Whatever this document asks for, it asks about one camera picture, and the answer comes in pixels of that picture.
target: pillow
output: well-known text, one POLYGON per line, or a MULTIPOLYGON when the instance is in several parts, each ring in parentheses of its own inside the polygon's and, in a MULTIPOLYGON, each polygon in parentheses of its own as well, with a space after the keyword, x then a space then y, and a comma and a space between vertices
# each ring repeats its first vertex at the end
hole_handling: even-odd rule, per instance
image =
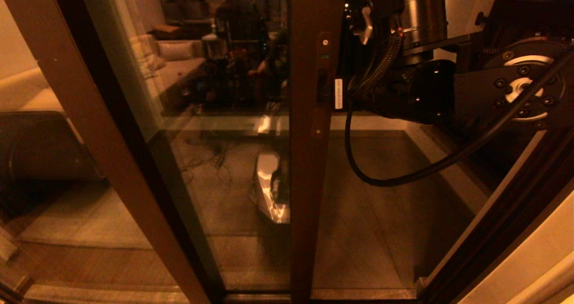
POLYGON ((144 63, 150 71, 157 71, 165 66, 165 60, 155 54, 145 57, 144 63))
POLYGON ((157 42, 160 47, 160 55, 167 61, 187 60, 191 57, 192 42, 182 43, 162 43, 157 42))
POLYGON ((149 43, 142 43, 140 38, 132 38, 130 43, 136 59, 143 59, 153 53, 149 43))
POLYGON ((144 79, 149 79, 156 76, 156 74, 152 72, 145 63, 139 64, 139 70, 141 71, 144 79))

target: concrete floor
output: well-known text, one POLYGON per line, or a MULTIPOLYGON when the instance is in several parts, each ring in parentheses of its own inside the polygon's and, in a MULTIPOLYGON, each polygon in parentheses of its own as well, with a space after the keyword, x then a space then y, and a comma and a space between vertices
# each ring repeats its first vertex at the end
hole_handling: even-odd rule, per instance
MULTIPOLYGON (((404 132, 374 135, 353 138, 368 174, 389 178, 428 164, 404 132)), ((205 161, 213 151, 190 140, 192 132, 183 131, 172 147, 180 167, 193 165, 184 180, 226 287, 287 290, 289 229, 265 220, 248 198, 260 145, 231 143, 216 169, 205 161)), ((439 175, 390 188, 361 182, 342 138, 330 140, 326 166, 313 293, 411 297, 416 278, 430 274, 469 224, 470 212, 439 175)))
MULTIPOLYGON (((392 178, 428 164, 402 131, 353 137, 359 167, 392 178)), ((363 183, 348 165, 342 138, 330 139, 313 278, 314 295, 387 298, 412 294, 472 216, 439 175, 397 187, 363 183)))

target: door frame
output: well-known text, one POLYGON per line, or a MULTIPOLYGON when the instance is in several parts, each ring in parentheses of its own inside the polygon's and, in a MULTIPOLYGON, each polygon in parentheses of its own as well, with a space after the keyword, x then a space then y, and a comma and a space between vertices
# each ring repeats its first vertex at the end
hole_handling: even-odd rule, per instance
MULTIPOLYGON (((257 301, 242 296, 226 299, 221 285, 213 283, 199 261, 126 99, 117 90, 117 79, 82 0, 5 1, 74 126, 181 290, 200 303, 257 301), (58 2, 70 6, 63 11, 58 2)), ((322 32, 332 32, 332 43, 339 42, 340 18, 330 7, 343 4, 343 0, 313 0, 316 5, 301 5, 306 1, 310 0, 291 0, 289 18, 289 28, 297 30, 291 40, 301 43, 290 46, 291 87, 295 88, 290 114, 291 209, 296 210, 291 214, 293 303, 310 301, 330 126, 330 102, 317 101, 317 64, 309 52, 318 52, 322 32)), ((443 304, 470 291, 517 246, 516 240, 528 235, 560 203, 559 192, 572 178, 569 173, 574 173, 574 130, 549 130, 420 298, 400 302, 443 304)), ((281 296, 260 300, 286 301, 281 296)))

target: metal cylinder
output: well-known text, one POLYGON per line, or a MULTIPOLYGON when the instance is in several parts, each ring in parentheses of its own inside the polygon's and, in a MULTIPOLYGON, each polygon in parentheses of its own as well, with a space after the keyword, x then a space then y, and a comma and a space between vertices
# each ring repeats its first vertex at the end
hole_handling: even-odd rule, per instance
POLYGON ((445 0, 404 0, 399 19, 404 32, 404 49, 447 38, 445 0))

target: person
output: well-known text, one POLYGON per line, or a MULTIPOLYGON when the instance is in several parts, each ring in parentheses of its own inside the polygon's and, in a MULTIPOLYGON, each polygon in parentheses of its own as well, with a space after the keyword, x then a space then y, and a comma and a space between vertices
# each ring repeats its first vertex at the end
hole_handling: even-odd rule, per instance
POLYGON ((225 0, 215 10, 217 36, 227 41, 269 40, 267 26, 257 7, 247 0, 225 0))
POLYGON ((269 33, 265 21, 257 7, 247 0, 224 0, 214 17, 216 34, 227 42, 230 69, 239 82, 235 86, 234 104, 249 107, 257 98, 248 86, 248 70, 267 55, 269 33))

